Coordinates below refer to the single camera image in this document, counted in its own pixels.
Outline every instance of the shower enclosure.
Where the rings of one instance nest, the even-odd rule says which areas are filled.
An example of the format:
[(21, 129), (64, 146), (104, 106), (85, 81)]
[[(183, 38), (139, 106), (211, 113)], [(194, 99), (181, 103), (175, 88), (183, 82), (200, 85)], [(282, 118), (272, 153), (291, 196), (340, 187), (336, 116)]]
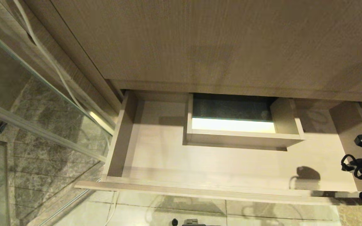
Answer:
[(0, 42), (0, 226), (45, 224), (99, 179), (114, 128), (67, 96)]

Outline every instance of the wood grain surface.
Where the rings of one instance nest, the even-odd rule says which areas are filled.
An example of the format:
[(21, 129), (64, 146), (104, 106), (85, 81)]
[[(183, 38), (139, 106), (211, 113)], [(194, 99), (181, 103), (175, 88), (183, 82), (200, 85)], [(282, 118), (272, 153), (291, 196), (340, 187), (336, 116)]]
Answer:
[(107, 84), (104, 80), (93, 61), (66, 26), (54, 5), (50, 1), (25, 0), (25, 2), (86, 78), (93, 83), (107, 102), (118, 112), (121, 108), (121, 102), (118, 99), (122, 100), (122, 93), (117, 89), (110, 88), (110, 84)]
[(52, 3), (121, 89), (362, 101), (362, 1)]
[[(49, 34), (37, 17), (20, 1), (30, 24), (39, 38), (42, 45), (58, 62), (58, 67), (66, 73), (64, 79), (79, 101), (87, 106), (91, 106), (96, 114), (105, 119), (112, 127), (115, 126), (113, 118), (118, 116), (118, 112), (109, 105), (107, 100), (96, 90), (95, 86), (84, 76), (74, 62), (62, 50), (55, 39)], [(50, 62), (43, 56), (38, 47), (29, 39), (27, 30), (20, 24), (21, 20), (16, 20), (13, 15), (17, 15), (17, 8), (13, 2), (0, 3), (0, 42), (10, 53), (17, 57), (32, 72), (39, 74), (54, 87), (67, 95), (61, 80)]]
[[(339, 134), (344, 152), (353, 155), (355, 158), (362, 158), (362, 148), (354, 143), (354, 139), (362, 134), (362, 111), (359, 104), (343, 102), (330, 109), (329, 112), (335, 124), (337, 134)], [(353, 178), (358, 191), (362, 191), (362, 180)]]
[(122, 175), (137, 106), (138, 99), (134, 92), (127, 91), (124, 96), (124, 101), (122, 102), (121, 110), (119, 111), (114, 134), (112, 135), (109, 153), (107, 154), (107, 164), (103, 170), (103, 181), (107, 175)]
[(353, 176), (341, 170), (345, 152), (328, 110), (299, 109), (306, 140), (287, 151), (275, 151), (183, 145), (185, 106), (139, 102), (122, 177), (258, 189), (357, 191)]
[[(243, 191), (229, 191), (224, 187), (219, 187), (216, 190), (210, 190), (205, 186), (200, 188), (180, 187), (178, 184), (168, 186), (168, 183), (155, 183), (153, 186), (149, 181), (139, 180), (137, 184), (129, 183), (129, 181), (122, 180), (121, 178), (115, 179), (113, 182), (92, 182), (92, 181), (78, 181), (75, 188), (92, 189), (102, 191), (136, 191), (143, 193), (161, 194), (167, 196), (189, 196), (198, 198), (209, 199), (226, 199), (236, 201), (252, 201), (262, 203), (288, 203), (288, 204), (304, 204), (304, 205), (344, 205), (346, 201), (352, 202), (350, 198), (323, 197), (323, 196), (311, 196), (311, 191), (306, 191), (307, 196), (297, 196), (294, 191), (290, 191), (290, 194), (280, 194), (283, 191), (274, 190), (273, 194), (264, 194), (261, 191), (257, 193), (250, 193), (247, 190)], [(336, 197), (340, 195), (346, 195), (344, 192), (336, 192)], [(358, 193), (354, 193), (353, 197), (358, 197)]]

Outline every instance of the wooden cabinet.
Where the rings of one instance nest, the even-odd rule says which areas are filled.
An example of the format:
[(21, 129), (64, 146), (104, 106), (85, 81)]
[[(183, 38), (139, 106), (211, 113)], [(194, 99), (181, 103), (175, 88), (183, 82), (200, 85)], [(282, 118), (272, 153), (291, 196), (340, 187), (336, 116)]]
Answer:
[[(322, 205), (341, 204), (339, 198), (358, 197), (362, 191), (362, 180), (340, 166), (346, 153), (362, 156), (353, 142), (362, 133), (356, 102), (331, 109), (297, 105), (294, 121), (300, 122), (305, 140), (281, 151), (231, 148), (220, 145), (222, 139), (213, 140), (217, 145), (185, 143), (188, 94), (174, 101), (162, 95), (143, 100), (133, 91), (125, 94), (102, 182), (80, 182), (78, 187)], [(287, 107), (291, 112), (293, 99), (278, 100), (274, 104), (288, 104), (273, 110)]]

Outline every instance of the metal frame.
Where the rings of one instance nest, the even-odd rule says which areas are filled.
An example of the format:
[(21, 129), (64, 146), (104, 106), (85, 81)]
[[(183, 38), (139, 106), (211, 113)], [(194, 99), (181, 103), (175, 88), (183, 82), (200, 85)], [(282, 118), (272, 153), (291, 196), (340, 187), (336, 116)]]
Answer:
[(98, 159), (102, 162), (106, 161), (106, 157), (93, 153), (90, 150), (88, 150), (87, 148), (85, 148), (79, 144), (73, 143), (72, 141), (64, 139), (48, 130), (40, 128), (39, 126), (34, 125), (33, 123), (30, 123), (30, 122), (22, 119), (21, 117), (16, 116), (14, 113), (9, 112), (8, 110), (5, 110), (1, 107), (0, 107), (0, 120), (4, 121), (6, 123), (12, 124), (14, 126), (17, 126), (22, 130), (26, 130), (26, 131), (33, 133), (39, 137), (42, 137), (46, 140), (58, 143), (59, 145), (64, 146), (66, 148), (70, 148), (77, 152), (83, 153), (89, 157)]

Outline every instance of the drawer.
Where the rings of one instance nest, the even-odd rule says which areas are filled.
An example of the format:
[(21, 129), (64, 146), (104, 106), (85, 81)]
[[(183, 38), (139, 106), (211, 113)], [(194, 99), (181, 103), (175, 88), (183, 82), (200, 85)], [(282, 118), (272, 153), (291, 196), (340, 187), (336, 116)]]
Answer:
[[(220, 104), (216, 104), (216, 96), (220, 96)], [(184, 139), (187, 145), (217, 146), (245, 149), (287, 150), (287, 147), (304, 140), (303, 127), (297, 116), (296, 105), (293, 99), (277, 98), (272, 103), (266, 103), (266, 99), (254, 100), (224, 100), (230, 95), (210, 95), (210, 100), (198, 100), (196, 110), (194, 95), (189, 94), (187, 103), (186, 133)], [(243, 109), (234, 105), (248, 106)], [(244, 120), (241, 114), (237, 116), (227, 111), (253, 111), (248, 112)], [(209, 112), (202, 117), (200, 112)], [(261, 113), (269, 114), (269, 120), (263, 121)]]
[(279, 150), (260, 148), (269, 147), (274, 137), (255, 132), (244, 134), (247, 140), (265, 137), (254, 148), (252, 143), (231, 147), (221, 133), (210, 142), (191, 142), (196, 134), (190, 128), (191, 98), (127, 91), (102, 182), (80, 182), (77, 187), (319, 205), (339, 205), (362, 191), (362, 180), (340, 166), (346, 153), (362, 156), (353, 142), (362, 134), (358, 103), (329, 109), (316, 100), (298, 104), (302, 101), (278, 98), (273, 102), (277, 108), (271, 108), (274, 121), (286, 124), (276, 130), (287, 128), (282, 134), (297, 135)]

